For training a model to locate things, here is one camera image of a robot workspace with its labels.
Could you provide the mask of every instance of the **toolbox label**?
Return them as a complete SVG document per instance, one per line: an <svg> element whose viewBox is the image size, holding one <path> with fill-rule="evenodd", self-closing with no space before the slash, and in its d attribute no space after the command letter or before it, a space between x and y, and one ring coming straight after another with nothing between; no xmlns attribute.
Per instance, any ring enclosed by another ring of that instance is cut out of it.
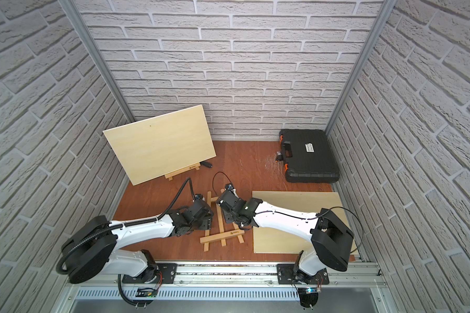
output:
<svg viewBox="0 0 470 313"><path fill-rule="evenodd" d="M305 144L306 152L315 152L313 151L313 145L311 143Z"/></svg>

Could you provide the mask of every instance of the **black mounting plate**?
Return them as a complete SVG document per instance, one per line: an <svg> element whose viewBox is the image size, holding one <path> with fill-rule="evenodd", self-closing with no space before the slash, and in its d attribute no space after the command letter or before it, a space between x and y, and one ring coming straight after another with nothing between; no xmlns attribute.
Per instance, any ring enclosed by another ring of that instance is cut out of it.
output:
<svg viewBox="0 0 470 313"><path fill-rule="evenodd" d="M279 279L279 285L292 285L298 283L294 279L294 264L277 264L277 278ZM317 278L320 279L322 276L322 285L329 284L329 276L327 275L327 268L321 269L317 272ZM306 284L316 285L318 282L315 279L310 279L309 281L304 281Z"/></svg>
<svg viewBox="0 0 470 313"><path fill-rule="evenodd" d="M172 284L174 277L176 277L176 263L157 263L158 270L162 273L162 284ZM149 284L157 284L160 280L160 276L155 277ZM122 278L123 284L144 284L142 279L137 279L128 275L124 275Z"/></svg>
<svg viewBox="0 0 470 313"><path fill-rule="evenodd" d="M225 223L226 223L226 224L231 224L231 223L235 222L235 221L233 220L232 215L231 215L229 212L226 212L226 211L223 210L223 209L221 209L221 210L223 211L223 216L224 216L224 218L225 218Z"/></svg>

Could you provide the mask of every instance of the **wooden board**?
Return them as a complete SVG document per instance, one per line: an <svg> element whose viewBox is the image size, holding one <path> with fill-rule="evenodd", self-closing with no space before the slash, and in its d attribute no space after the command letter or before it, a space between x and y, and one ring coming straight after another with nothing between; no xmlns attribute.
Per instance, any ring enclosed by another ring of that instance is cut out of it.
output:
<svg viewBox="0 0 470 313"><path fill-rule="evenodd" d="M216 156L201 105L103 133L133 185Z"/></svg>
<svg viewBox="0 0 470 313"><path fill-rule="evenodd" d="M282 208L301 212L319 212L323 207L342 206L337 192L253 191L252 196ZM349 226L343 209L333 209L333 212ZM254 227L253 230L256 254L298 254L312 246L301 237L282 230L268 227Z"/></svg>

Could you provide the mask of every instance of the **wooden floor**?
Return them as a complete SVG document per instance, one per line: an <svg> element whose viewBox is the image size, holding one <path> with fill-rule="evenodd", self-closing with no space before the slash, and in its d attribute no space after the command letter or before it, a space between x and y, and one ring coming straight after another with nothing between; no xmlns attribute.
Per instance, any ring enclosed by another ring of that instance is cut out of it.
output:
<svg viewBox="0 0 470 313"><path fill-rule="evenodd" d="M115 213L115 220L129 220L160 214L174 198L183 181L189 176L195 193L207 196L212 190L213 175L218 171L225 172L239 197L248 200L253 190L270 191L332 191L329 184L288 183L284 178L281 163L275 162L278 142L263 141L214 141L216 157L208 161L212 168L201 167L199 171L190 170L174 177L172 181L164 177L132 186L130 183ZM218 174L214 180L216 191L224 188L228 180ZM188 187L182 192L174 208L191 203ZM233 225L225 223L225 231L232 230ZM211 234L219 233L217 218L213 219ZM127 250L147 249L155 260L223 260L223 261L295 261L295 254L255 254L252 252L252 230L244 234L245 243L238 239L211 243L209 251L203 252L200 237L204 231L194 231L182 237L157 238L127 246Z"/></svg>

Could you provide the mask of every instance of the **easel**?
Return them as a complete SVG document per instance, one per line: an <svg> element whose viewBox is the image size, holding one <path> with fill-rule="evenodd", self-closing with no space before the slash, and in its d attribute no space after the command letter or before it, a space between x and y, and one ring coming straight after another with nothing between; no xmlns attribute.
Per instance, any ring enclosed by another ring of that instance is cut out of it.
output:
<svg viewBox="0 0 470 313"><path fill-rule="evenodd" d="M212 205L212 203L218 199L218 197L211 197L211 196L212 196L212 192L207 191L206 202L209 205ZM209 243L213 241L220 240L221 246L226 246L226 240L228 238L238 237L238 242L244 243L244 238L242 237L242 235L245 233L245 231L239 229L237 224L233 223L233 227L234 227L233 230L225 231L221 207L218 204L216 204L216 213L218 215L219 234L210 235L210 230L205 231L205 237L201 238L201 243L204 244L204 252L209 251Z"/></svg>
<svg viewBox="0 0 470 313"><path fill-rule="evenodd" d="M193 170L193 169L196 169L197 171L200 170L201 169L201 164L200 163L195 163L193 165L183 167L181 169L178 169L177 171L165 174L164 177L168 178L169 180L172 180L173 176L176 176L178 174L181 174L181 173L184 173L186 171Z"/></svg>

